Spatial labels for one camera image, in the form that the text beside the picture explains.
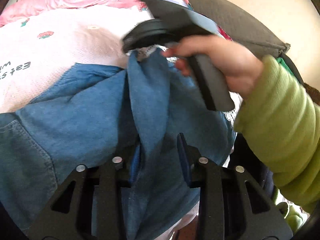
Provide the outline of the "right hand red nails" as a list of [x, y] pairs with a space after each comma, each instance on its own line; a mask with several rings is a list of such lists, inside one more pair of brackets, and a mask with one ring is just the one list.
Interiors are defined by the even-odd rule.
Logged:
[[188, 36], [163, 52], [164, 57], [177, 57], [176, 68], [190, 75], [186, 58], [196, 54], [209, 56], [214, 67], [226, 78], [231, 92], [243, 99], [249, 97], [263, 72], [263, 63], [246, 47], [216, 35]]

